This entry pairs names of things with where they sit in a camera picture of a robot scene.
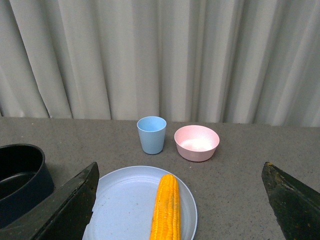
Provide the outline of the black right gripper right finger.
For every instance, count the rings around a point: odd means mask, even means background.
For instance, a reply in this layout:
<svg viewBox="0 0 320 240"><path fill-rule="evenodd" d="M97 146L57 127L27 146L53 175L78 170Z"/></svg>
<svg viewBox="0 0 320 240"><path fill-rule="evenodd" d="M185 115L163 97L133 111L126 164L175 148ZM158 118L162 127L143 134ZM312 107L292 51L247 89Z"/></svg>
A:
<svg viewBox="0 0 320 240"><path fill-rule="evenodd" d="M269 204L287 240L320 238L320 193L270 162L261 172Z"/></svg>

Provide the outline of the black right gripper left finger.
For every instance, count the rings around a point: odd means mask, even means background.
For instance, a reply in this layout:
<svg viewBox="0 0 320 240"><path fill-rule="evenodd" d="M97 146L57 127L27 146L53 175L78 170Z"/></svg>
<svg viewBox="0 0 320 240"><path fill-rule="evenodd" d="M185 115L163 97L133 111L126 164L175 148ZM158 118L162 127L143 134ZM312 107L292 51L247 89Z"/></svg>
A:
<svg viewBox="0 0 320 240"><path fill-rule="evenodd" d="M91 163L36 207L0 230L2 240L81 240L89 224L99 182Z"/></svg>

